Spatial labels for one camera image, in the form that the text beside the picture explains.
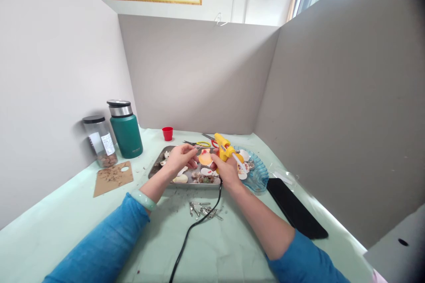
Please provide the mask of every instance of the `blue sleeve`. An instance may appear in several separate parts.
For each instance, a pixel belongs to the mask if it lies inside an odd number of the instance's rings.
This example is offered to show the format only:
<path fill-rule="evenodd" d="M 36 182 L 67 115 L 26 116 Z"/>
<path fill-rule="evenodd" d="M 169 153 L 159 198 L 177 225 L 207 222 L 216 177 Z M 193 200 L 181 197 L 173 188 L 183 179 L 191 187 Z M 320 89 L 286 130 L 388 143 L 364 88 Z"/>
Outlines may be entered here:
<path fill-rule="evenodd" d="M 44 283 L 115 282 L 149 216 L 129 193 L 123 203 L 94 228 Z"/>
<path fill-rule="evenodd" d="M 334 266 L 323 250 L 295 230 L 295 238 L 285 254 L 269 261 L 269 266 L 279 282 L 297 283 L 347 283 L 349 282 Z"/>

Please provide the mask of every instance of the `green thermos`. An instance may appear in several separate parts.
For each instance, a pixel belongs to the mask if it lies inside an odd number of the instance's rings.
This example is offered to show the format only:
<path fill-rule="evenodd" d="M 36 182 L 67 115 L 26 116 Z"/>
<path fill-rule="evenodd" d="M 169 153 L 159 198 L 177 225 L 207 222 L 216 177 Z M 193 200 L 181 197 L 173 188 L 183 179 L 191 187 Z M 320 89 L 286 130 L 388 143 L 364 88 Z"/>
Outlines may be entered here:
<path fill-rule="evenodd" d="M 134 158 L 143 152 L 137 118 L 133 115 L 131 103 L 122 99 L 109 99 L 112 129 L 124 158 Z"/>

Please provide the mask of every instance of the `yellow-handled scissors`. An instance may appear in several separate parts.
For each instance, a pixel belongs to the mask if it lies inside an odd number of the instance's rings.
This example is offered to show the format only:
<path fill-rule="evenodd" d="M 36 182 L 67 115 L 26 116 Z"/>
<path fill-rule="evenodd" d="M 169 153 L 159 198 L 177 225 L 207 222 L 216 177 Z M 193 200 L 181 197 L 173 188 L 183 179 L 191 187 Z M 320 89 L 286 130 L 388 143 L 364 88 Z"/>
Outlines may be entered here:
<path fill-rule="evenodd" d="M 206 141 L 199 141 L 197 143 L 191 143 L 189 141 L 183 141 L 183 142 L 186 143 L 186 144 L 192 145 L 192 146 L 198 145 L 200 147 L 211 147 L 211 144 L 209 142 L 206 142 Z"/>

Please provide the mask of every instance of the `red cup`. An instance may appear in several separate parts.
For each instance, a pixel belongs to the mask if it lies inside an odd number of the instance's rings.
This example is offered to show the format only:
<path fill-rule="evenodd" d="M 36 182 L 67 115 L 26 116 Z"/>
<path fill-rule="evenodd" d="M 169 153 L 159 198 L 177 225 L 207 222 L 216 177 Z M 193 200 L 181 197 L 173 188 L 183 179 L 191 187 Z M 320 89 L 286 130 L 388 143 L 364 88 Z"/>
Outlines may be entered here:
<path fill-rule="evenodd" d="M 169 142 L 173 139 L 173 128 L 172 127 L 164 127 L 162 129 L 162 133 L 164 134 L 164 139 L 166 142 Z"/>

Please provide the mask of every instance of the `wall hook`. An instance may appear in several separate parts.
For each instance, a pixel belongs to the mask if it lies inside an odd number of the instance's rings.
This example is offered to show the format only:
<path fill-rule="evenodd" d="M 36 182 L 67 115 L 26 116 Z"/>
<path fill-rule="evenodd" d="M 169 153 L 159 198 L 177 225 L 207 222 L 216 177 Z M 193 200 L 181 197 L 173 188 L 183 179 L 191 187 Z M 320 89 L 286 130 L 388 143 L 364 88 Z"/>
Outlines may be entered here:
<path fill-rule="evenodd" d="M 214 21 L 217 21 L 217 24 L 219 27 L 222 27 L 223 25 L 228 24 L 228 22 L 224 22 L 223 24 L 219 24 L 219 22 L 221 22 L 221 12 L 218 13 L 218 15 L 216 16 L 216 18 L 214 19 Z"/>

